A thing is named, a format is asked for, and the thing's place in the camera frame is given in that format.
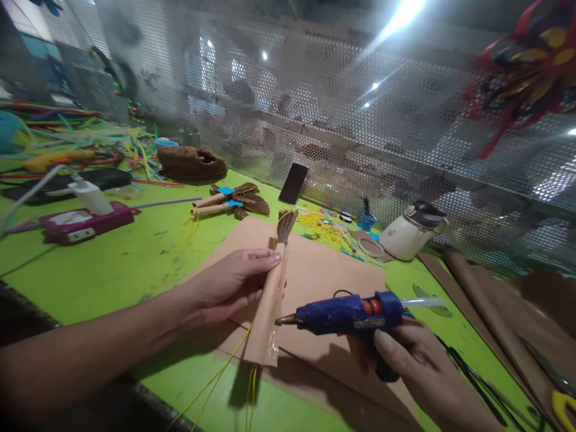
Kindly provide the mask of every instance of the light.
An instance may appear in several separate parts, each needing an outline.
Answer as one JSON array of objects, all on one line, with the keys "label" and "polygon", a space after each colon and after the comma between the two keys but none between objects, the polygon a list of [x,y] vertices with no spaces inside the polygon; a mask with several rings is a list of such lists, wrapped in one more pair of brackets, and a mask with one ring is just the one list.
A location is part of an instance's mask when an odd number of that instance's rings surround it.
[{"label": "light", "polygon": [[406,27],[422,10],[425,0],[401,0],[400,6],[379,37],[388,38],[392,33]]},{"label": "light", "polygon": [[364,59],[378,48],[386,39],[388,39],[394,32],[406,27],[424,7],[426,0],[400,0],[400,5],[392,16],[388,24],[378,33],[370,44],[364,50],[363,55],[358,58],[358,62]]}]

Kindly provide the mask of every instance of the blue glue gun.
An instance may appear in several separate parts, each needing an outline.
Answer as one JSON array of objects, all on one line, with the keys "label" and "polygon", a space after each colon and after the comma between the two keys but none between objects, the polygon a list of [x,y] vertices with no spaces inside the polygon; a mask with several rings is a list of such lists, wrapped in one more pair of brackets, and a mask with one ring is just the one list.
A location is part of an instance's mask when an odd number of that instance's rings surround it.
[{"label": "blue glue gun", "polygon": [[276,320],[277,325],[296,325],[315,335],[346,334],[362,341],[376,359],[376,374],[384,382],[395,382],[398,375],[390,369],[374,345],[377,329],[390,331],[402,324],[404,303],[423,299],[400,300],[391,291],[376,292],[373,297],[359,295],[336,297],[308,303],[296,313]]}]

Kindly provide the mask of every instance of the green table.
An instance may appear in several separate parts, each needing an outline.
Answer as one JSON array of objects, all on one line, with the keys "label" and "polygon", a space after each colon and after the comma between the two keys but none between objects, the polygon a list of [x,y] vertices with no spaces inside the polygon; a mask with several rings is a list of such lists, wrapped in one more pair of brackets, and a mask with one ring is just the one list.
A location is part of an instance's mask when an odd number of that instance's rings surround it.
[{"label": "green table", "polygon": [[[235,186],[245,181],[250,179],[229,171],[226,180],[220,183]],[[277,189],[262,184],[259,187],[270,204],[272,215],[286,207],[277,200]],[[129,201],[117,197],[110,199],[139,205],[209,194],[208,185],[185,188],[144,185],[144,188],[143,198]],[[0,198],[0,214],[5,213],[11,203]],[[78,207],[78,200],[39,207],[24,206],[17,212],[15,220]],[[238,224],[232,214],[204,218],[194,237],[186,244],[183,239],[190,230],[190,224],[182,225],[190,214],[190,208],[191,203],[146,208],[136,216],[133,224],[70,247],[43,244],[40,231],[10,235],[0,244],[0,275],[26,263],[5,275],[5,282],[65,325],[136,304],[168,289],[192,271]],[[530,418],[526,410],[530,405],[529,399],[424,265],[417,260],[390,262],[385,271],[389,287],[400,297],[414,297],[412,283],[416,283],[429,294],[446,300],[447,307],[454,312],[451,318],[424,308],[416,308],[413,312],[447,344],[458,348],[473,369],[487,381],[495,383]],[[138,367],[132,375],[166,403],[181,410],[224,363],[221,356],[205,347],[176,344]],[[204,430],[244,430],[246,389],[240,390],[233,384],[246,382],[248,374],[249,370],[229,365],[199,422]],[[204,396],[188,411],[187,416],[192,421],[203,401]],[[422,411],[419,417],[425,430],[439,430]],[[351,430],[337,416],[268,382],[260,383],[252,426],[254,432],[321,429]],[[385,425],[381,425],[381,429],[385,430]]]}]

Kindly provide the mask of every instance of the white kettle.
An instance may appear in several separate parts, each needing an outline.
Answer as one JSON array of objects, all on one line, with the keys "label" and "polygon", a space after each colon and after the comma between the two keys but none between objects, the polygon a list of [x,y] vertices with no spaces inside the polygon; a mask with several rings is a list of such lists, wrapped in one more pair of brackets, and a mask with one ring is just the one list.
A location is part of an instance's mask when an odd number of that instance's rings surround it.
[{"label": "white kettle", "polygon": [[432,204],[418,200],[382,231],[378,242],[396,259],[408,261],[432,236],[442,234],[446,228],[446,214]]}]

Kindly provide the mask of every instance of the metal mesh wall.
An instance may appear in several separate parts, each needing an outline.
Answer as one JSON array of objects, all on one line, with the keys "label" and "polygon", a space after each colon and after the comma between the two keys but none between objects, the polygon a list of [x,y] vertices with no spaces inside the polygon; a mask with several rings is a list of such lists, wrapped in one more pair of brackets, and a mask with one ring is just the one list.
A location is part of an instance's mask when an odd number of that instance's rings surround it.
[{"label": "metal mesh wall", "polygon": [[[95,44],[109,54],[143,111],[182,144],[198,131],[233,168],[275,186],[302,163],[311,169],[304,197],[357,214],[367,195],[381,227],[425,199],[451,222],[433,245],[492,268],[575,266],[576,141],[567,132],[576,118],[548,115],[510,131],[478,160],[496,125],[470,119],[462,93],[485,45],[464,53],[404,35],[369,52],[362,33],[287,19],[281,8],[264,13],[256,2],[64,8],[60,18],[46,14],[61,50]],[[104,91],[102,77],[86,88],[78,56],[64,57],[83,92]]]}]

